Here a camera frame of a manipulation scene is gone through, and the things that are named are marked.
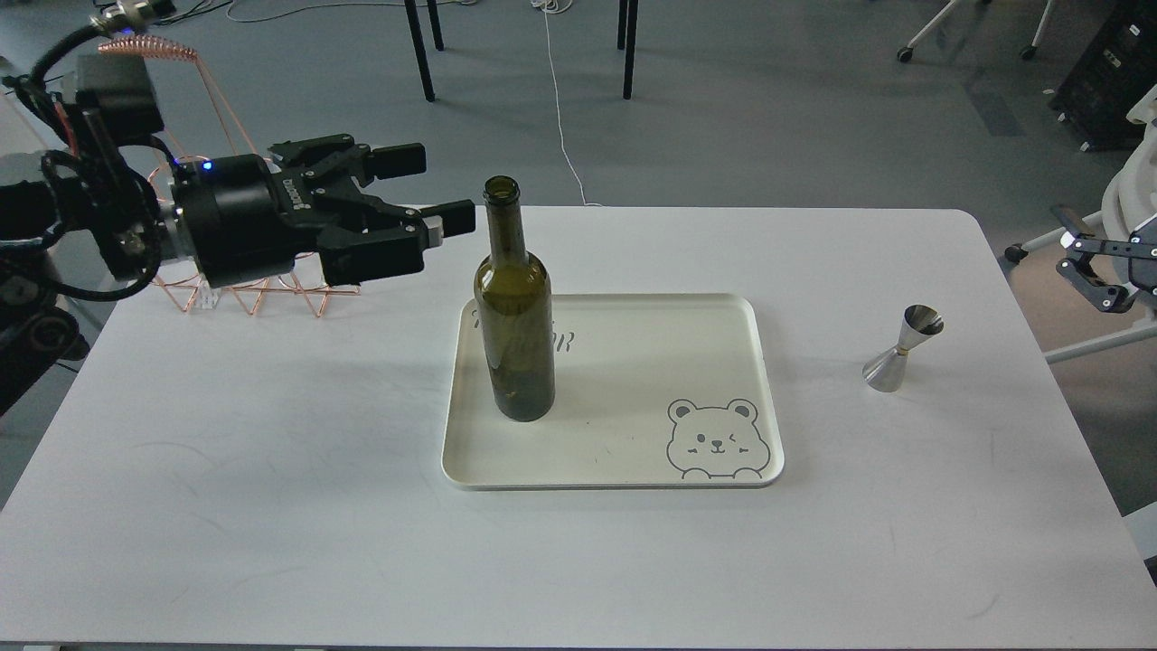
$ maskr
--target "metal jigger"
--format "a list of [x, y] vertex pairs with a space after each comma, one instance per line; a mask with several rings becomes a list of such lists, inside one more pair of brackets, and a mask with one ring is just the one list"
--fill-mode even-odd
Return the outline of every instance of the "metal jigger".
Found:
[[944, 330], [944, 319], [927, 304], [908, 305], [904, 310], [900, 325], [900, 341], [864, 364], [864, 380], [877, 392], [892, 393], [904, 383], [904, 371], [908, 367], [908, 353], [938, 335]]

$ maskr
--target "white table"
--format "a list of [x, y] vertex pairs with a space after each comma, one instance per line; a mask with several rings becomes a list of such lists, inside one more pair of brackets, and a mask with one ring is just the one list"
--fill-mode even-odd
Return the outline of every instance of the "white table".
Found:
[[[0, 512], [0, 639], [1157, 645], [1157, 591], [972, 217], [525, 214], [559, 293], [751, 301], [775, 483], [454, 488], [439, 454], [482, 232], [320, 319], [278, 296], [185, 316], [150, 290]], [[860, 368], [914, 302], [944, 334], [876, 393]]]

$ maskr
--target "chair leg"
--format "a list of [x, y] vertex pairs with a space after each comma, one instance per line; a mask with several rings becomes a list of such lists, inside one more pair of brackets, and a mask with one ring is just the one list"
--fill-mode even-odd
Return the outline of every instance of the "chair leg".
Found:
[[635, 77], [635, 28], [639, 24], [639, 0], [627, 0], [627, 62], [622, 71], [622, 98], [631, 98]]
[[437, 19], [437, 1], [426, 0], [426, 7], [429, 8], [430, 13], [430, 31], [434, 32], [434, 49], [441, 52], [445, 50], [445, 43], [442, 43], [442, 21]]
[[1057, 362], [1064, 362], [1066, 360], [1073, 360], [1100, 353], [1103, 350], [1123, 347], [1125, 345], [1141, 342], [1150, 338], [1157, 338], [1157, 320], [1154, 319], [1154, 311], [1152, 309], [1145, 309], [1145, 311], [1148, 312], [1147, 316], [1134, 323], [1132, 328], [1112, 333], [1103, 338], [1095, 338], [1078, 345], [1051, 350], [1045, 354], [1045, 362], [1048, 364], [1056, 364]]
[[1032, 37], [1033, 47], [1040, 45], [1040, 38], [1045, 34], [1045, 25], [1048, 24], [1048, 19], [1053, 15], [1053, 9], [1055, 7], [1056, 0], [1048, 0], [1048, 2], [1045, 3], [1045, 13], [1040, 15], [1040, 24], [1037, 25], [1037, 34]]
[[430, 66], [426, 60], [426, 43], [422, 40], [422, 28], [418, 23], [417, 0], [405, 0], [406, 20], [410, 21], [410, 37], [414, 40], [414, 57], [418, 58], [418, 73], [422, 76], [422, 91], [426, 101], [434, 101], [434, 82], [430, 80]]
[[627, 38], [627, 0], [619, 0], [619, 50], [626, 47]]
[[920, 42], [923, 40], [929, 34], [931, 34], [934, 29], [939, 27], [939, 23], [944, 22], [944, 20], [948, 19], [949, 14], [956, 10], [957, 6], [961, 1], [963, 0], [949, 0], [948, 5], [944, 5], [944, 8], [941, 9], [939, 13], [933, 17], [933, 20], [928, 21], [928, 24], [926, 24], [923, 29], [921, 29], [919, 32], [916, 32], [915, 36], [912, 37], [912, 40], [908, 42], [907, 46], [915, 47], [918, 44], [920, 44]]

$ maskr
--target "green glass bottle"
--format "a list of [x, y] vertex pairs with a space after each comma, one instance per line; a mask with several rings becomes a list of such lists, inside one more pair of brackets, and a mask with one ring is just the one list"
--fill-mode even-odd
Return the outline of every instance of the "green glass bottle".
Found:
[[491, 254], [474, 274], [474, 301], [494, 402], [515, 421], [535, 421], [554, 404], [551, 276], [526, 251], [515, 179], [488, 179], [485, 198]]

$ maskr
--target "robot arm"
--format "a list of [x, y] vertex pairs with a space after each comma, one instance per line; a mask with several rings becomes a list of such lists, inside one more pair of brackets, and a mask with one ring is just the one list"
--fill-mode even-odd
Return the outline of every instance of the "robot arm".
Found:
[[[164, 123], [140, 57], [80, 57], [66, 93], [50, 93], [49, 69], [88, 40], [143, 31], [175, 12], [169, 0], [120, 0], [69, 34], [28, 75], [3, 83], [68, 150], [0, 156], [0, 386], [3, 414], [53, 363], [80, 360], [87, 345], [58, 295], [115, 301], [143, 289], [165, 260], [193, 259], [212, 286], [293, 267], [317, 251], [326, 282], [417, 273], [422, 252], [474, 230], [474, 204], [407, 208], [363, 193], [376, 179], [426, 171], [419, 143], [371, 148], [339, 133], [270, 148], [272, 163], [237, 155], [178, 163], [156, 133]], [[164, 153], [171, 206], [121, 157], [127, 145]], [[115, 278], [93, 290], [61, 281], [47, 256], [65, 234], [88, 230]]]

